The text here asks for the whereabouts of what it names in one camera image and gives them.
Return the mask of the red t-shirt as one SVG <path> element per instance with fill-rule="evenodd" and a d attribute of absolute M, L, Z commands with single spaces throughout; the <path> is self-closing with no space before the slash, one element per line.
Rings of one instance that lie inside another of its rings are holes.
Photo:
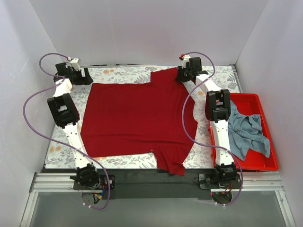
<path fill-rule="evenodd" d="M 151 73 L 149 83 L 91 87 L 81 137 L 91 157 L 152 152 L 159 169 L 183 175 L 193 147 L 195 102 L 177 82 L 177 69 Z"/>

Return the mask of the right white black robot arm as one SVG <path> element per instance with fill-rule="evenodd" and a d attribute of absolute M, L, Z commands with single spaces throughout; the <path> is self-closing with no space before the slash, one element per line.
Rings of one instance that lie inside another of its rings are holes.
<path fill-rule="evenodd" d="M 230 92 L 216 85 L 205 70 L 202 70 L 202 60 L 183 54 L 179 57 L 182 65 L 177 67 L 177 82 L 192 81 L 195 88 L 200 88 L 206 95 L 205 116 L 211 124 L 215 144 L 206 147 L 215 149 L 215 171 L 211 183 L 228 185 L 236 180 L 237 169 L 230 152 L 228 120 L 231 115 Z"/>

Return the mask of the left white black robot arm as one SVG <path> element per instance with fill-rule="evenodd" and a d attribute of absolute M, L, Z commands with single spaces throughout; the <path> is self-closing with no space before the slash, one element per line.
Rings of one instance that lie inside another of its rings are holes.
<path fill-rule="evenodd" d="M 80 115 L 70 95 L 73 85 L 90 85 L 93 79 L 87 68 L 82 73 L 78 58 L 56 64 L 55 67 L 57 73 L 53 80 L 57 87 L 53 97 L 47 99 L 47 103 L 55 124 L 62 128 L 69 145 L 74 147 L 76 175 L 72 176 L 71 179 L 81 186 L 90 189 L 98 188 L 101 180 L 92 161 L 86 157 L 87 152 L 80 136 L 78 124 Z"/>

